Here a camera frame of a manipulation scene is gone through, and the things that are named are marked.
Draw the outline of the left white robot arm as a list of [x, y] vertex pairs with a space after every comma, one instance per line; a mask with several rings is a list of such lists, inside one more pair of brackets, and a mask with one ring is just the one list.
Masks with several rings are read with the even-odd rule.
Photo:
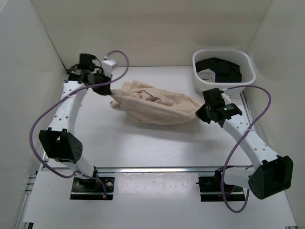
[[96, 167], [82, 155], [83, 145], [74, 135], [75, 123], [81, 103], [89, 88], [101, 95], [109, 95], [115, 60], [105, 56], [102, 61], [94, 55], [80, 54], [78, 64], [67, 70], [60, 100], [52, 108], [55, 115], [45, 130], [40, 130], [39, 140], [48, 158], [62, 163], [72, 171], [72, 177], [83, 180], [89, 191], [100, 185]]

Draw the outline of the beige trousers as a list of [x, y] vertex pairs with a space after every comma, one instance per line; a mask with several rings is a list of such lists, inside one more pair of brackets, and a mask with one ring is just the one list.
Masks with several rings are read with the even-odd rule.
[[155, 125], [179, 125], [196, 119], [203, 102], [185, 94], [156, 88], [141, 81], [124, 82], [112, 89], [111, 107], [135, 120]]

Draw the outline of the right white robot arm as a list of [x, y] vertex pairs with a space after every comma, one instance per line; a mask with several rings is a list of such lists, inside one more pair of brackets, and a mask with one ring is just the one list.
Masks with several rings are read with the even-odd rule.
[[204, 105], [196, 116], [206, 123], [214, 121], [240, 146], [250, 159], [253, 170], [230, 167], [225, 162], [222, 169], [216, 171], [214, 186], [221, 191], [230, 186], [250, 190], [258, 199], [287, 190], [291, 186], [293, 161], [289, 156], [280, 156], [271, 149], [260, 136], [252, 131], [237, 105], [226, 104], [224, 92], [213, 88], [203, 92]]

